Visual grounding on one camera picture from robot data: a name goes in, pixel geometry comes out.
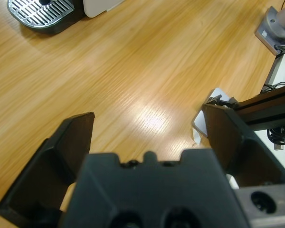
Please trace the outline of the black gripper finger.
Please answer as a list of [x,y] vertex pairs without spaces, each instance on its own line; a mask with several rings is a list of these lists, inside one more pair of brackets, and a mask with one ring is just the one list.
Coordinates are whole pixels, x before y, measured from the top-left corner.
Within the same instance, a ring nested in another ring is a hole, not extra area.
[[234,110],[204,104],[202,111],[209,143],[240,187],[285,184],[285,168]]
[[95,114],[65,119],[46,138],[0,201],[0,216],[18,228],[56,228],[60,206],[90,151]]

